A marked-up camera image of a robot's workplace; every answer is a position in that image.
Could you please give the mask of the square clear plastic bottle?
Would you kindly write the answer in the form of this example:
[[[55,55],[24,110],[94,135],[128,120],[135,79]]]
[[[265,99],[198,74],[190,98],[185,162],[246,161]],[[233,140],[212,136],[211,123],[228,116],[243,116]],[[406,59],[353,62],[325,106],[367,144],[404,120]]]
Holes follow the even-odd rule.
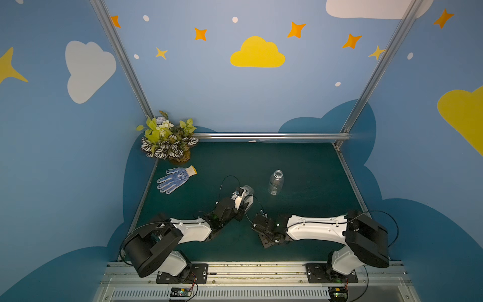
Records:
[[[242,195],[239,209],[243,210],[245,213],[250,210],[254,202],[254,189],[248,185],[242,186]]]

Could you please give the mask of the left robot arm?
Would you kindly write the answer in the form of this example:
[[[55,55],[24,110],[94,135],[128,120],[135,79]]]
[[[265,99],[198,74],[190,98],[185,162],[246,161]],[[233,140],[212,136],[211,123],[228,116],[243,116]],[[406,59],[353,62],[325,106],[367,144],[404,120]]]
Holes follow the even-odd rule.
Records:
[[[210,241],[233,219],[242,220],[253,204],[253,193],[250,186],[242,186],[231,197],[218,201],[213,211],[194,220],[178,220],[160,213],[127,235],[119,247],[119,256],[141,278],[157,271],[171,281],[186,281],[193,265],[176,250],[177,246]]]

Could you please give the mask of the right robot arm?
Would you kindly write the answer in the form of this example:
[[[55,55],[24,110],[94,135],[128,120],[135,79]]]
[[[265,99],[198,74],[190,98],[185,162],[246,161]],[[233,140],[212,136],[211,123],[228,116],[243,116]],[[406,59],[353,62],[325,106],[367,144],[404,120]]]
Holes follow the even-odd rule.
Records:
[[[264,248],[297,240],[342,244],[341,249],[329,253],[322,268],[322,274],[331,282],[341,282],[364,265],[390,265],[387,229],[358,210],[329,218],[281,215],[274,220],[256,215],[251,227],[259,234]]]

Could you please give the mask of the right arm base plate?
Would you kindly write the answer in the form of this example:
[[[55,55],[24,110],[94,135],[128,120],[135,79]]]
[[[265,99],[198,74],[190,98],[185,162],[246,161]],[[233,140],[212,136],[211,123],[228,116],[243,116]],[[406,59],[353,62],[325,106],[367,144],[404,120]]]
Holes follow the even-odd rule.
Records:
[[[328,273],[327,265],[322,263],[305,264],[308,282],[311,284],[346,284],[358,283],[358,277],[355,271],[349,275],[341,275],[339,273]]]

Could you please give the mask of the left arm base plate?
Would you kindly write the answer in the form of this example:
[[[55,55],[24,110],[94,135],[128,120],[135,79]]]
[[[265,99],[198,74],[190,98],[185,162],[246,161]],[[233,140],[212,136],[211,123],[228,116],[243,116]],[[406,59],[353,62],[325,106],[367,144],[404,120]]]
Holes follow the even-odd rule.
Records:
[[[188,264],[178,275],[159,272],[157,284],[187,284],[195,281],[197,284],[206,284],[208,277],[208,264]]]

